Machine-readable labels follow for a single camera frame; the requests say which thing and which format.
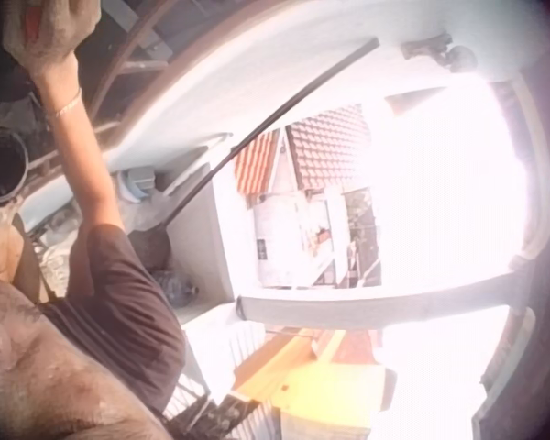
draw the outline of bucket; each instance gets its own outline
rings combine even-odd
[[[22,138],[0,128],[0,206],[7,204],[22,189],[28,173],[28,152]]]

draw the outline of wooden beam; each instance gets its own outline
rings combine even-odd
[[[411,294],[382,286],[292,292],[262,289],[239,301],[246,319],[269,325],[371,330],[513,303],[529,282],[523,274],[510,271],[465,286]]]

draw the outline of yellow wall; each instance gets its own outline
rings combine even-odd
[[[369,428],[381,407],[384,382],[383,366],[315,361],[290,370],[271,401],[296,417]]]

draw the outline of red tiled roof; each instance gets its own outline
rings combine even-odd
[[[235,175],[239,193],[263,194],[268,190],[277,138],[277,131],[263,133],[236,156]]]
[[[379,347],[379,332],[374,330],[347,331],[332,357],[337,364],[377,364],[373,347]]]
[[[330,110],[287,127],[301,190],[340,185],[366,186],[358,174],[359,155],[371,136],[360,104]]]

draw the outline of white wall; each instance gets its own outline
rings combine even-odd
[[[169,224],[167,233],[173,257],[200,288],[200,300],[230,301],[233,291],[220,237],[215,182],[208,184]]]
[[[213,182],[215,210],[232,298],[259,286],[257,248],[252,211],[237,191],[234,162],[228,163]]]

